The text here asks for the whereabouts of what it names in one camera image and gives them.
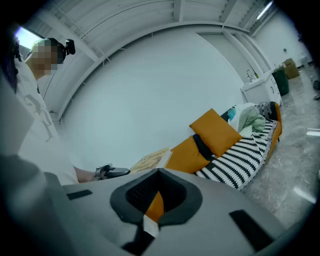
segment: marble floor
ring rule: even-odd
[[[308,131],[320,132],[320,100],[313,100],[317,92],[310,79],[318,76],[313,67],[299,73],[289,80],[289,93],[282,96],[280,142],[242,190],[286,228],[308,216],[320,187],[320,136],[307,135]]]

